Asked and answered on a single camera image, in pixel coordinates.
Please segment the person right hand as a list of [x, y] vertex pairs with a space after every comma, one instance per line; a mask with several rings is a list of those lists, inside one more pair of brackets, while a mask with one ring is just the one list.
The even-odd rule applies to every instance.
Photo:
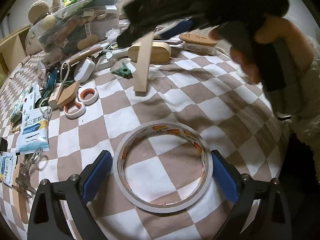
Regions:
[[262, 83], [269, 92], [319, 85], [319, 44], [285, 18], [228, 22], [209, 35], [231, 42], [231, 58], [253, 83]]

